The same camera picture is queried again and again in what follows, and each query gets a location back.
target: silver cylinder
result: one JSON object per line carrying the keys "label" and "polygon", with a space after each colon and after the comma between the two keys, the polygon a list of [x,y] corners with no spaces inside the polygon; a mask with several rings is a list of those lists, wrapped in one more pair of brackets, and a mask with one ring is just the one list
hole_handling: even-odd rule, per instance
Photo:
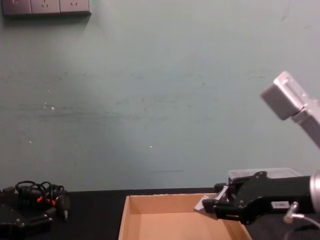
{"label": "silver cylinder", "polygon": [[320,170],[310,178],[310,195],[314,211],[320,213]]}
{"label": "silver cylinder", "polygon": [[298,202],[293,202],[289,208],[289,210],[286,212],[286,215],[283,217],[283,220],[287,224],[292,224],[294,222],[294,214],[296,214],[299,210],[299,204]]}

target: black device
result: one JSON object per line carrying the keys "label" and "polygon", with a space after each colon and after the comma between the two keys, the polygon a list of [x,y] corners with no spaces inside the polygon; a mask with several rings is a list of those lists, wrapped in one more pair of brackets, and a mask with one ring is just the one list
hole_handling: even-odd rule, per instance
{"label": "black device", "polygon": [[[11,206],[12,202],[18,202],[17,209]],[[41,213],[25,217],[21,209]],[[18,182],[15,187],[0,191],[0,238],[24,238],[48,230],[56,215],[67,220],[69,211],[70,197],[63,186],[47,181]]]}
{"label": "black device", "polygon": [[218,219],[253,223],[264,214],[285,214],[297,202],[297,213],[315,213],[310,193],[310,176],[268,178],[267,172],[215,185],[218,197],[202,201],[207,213]]}

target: wall outlet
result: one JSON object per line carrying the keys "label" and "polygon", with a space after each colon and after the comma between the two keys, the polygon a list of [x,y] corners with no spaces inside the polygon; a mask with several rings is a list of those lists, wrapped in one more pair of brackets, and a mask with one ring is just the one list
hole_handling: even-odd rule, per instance
{"label": "wall outlet", "polygon": [[90,14],[89,0],[60,0],[61,13]]}
{"label": "wall outlet", "polygon": [[59,14],[59,0],[31,0],[32,14]]}
{"label": "wall outlet", "polygon": [[3,14],[7,16],[31,14],[30,0],[2,0]]}

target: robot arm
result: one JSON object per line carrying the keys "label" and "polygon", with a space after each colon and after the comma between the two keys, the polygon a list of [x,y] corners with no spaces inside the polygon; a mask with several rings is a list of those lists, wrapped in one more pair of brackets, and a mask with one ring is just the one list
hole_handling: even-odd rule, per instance
{"label": "robot arm", "polygon": [[[320,148],[320,105],[288,73],[281,73],[261,94],[282,120],[292,118]],[[304,214],[320,213],[320,171],[312,176],[270,179],[266,172],[215,185],[215,197],[202,200],[213,218],[253,223],[264,214],[285,214],[289,223]]]}

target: black cable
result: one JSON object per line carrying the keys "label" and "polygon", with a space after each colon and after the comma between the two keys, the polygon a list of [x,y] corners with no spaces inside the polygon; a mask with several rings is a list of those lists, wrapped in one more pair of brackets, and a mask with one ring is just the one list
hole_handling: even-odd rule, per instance
{"label": "black cable", "polygon": [[38,190],[37,193],[40,193],[40,197],[42,197],[41,201],[46,203],[52,203],[55,200],[54,195],[59,196],[65,192],[64,186],[51,184],[49,181],[44,181],[42,183],[36,183],[29,180],[20,181],[15,185],[15,189],[22,199],[30,199],[32,192]]}

